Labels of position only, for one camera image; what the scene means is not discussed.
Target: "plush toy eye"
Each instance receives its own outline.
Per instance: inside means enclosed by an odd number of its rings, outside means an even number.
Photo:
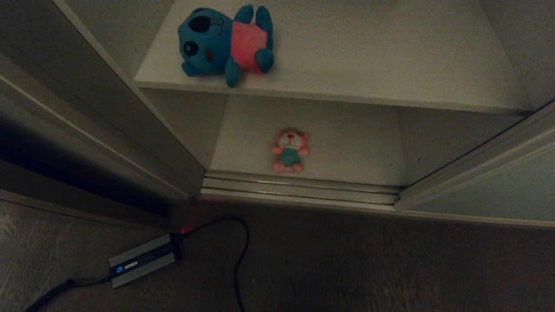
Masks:
[[[204,33],[210,28],[210,18],[206,16],[198,16],[189,22],[189,28],[194,32]]]
[[[185,54],[188,57],[191,57],[191,56],[196,55],[197,53],[199,53],[199,45],[196,44],[193,41],[187,41],[183,45],[183,51],[185,51]]]

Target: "plush toy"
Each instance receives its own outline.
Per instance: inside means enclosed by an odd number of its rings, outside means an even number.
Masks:
[[[243,6],[231,18],[209,8],[198,8],[179,26],[179,50],[183,71],[190,77],[225,74],[230,88],[242,71],[267,73],[274,65],[273,25],[265,7],[256,11]]]
[[[306,145],[308,134],[300,134],[291,130],[280,133],[279,142],[272,153],[279,155],[279,160],[272,166],[276,172],[302,172],[301,156],[309,155]]]

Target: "label on adapter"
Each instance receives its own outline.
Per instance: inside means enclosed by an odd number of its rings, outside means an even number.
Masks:
[[[130,263],[130,264],[126,265],[126,266],[125,266],[125,269],[127,270],[127,269],[132,268],[132,267],[134,267],[134,266],[136,266],[136,265],[137,265],[137,261],[135,261],[135,262],[133,262],[133,263]]]

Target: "door frame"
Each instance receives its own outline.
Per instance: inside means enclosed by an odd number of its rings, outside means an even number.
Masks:
[[[414,207],[487,179],[555,148],[555,102],[403,190],[397,210]]]
[[[32,115],[187,199],[205,168],[51,1],[0,11],[0,92]]]

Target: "shelf board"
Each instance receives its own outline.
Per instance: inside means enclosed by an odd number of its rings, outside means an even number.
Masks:
[[[302,173],[272,169],[280,131],[311,135]],[[335,182],[405,186],[395,107],[276,97],[229,97],[212,171]]]
[[[275,67],[187,77],[177,28],[198,7],[233,18],[240,0],[177,0],[134,80],[140,87],[526,114],[529,100],[478,0],[303,1],[265,5]]]

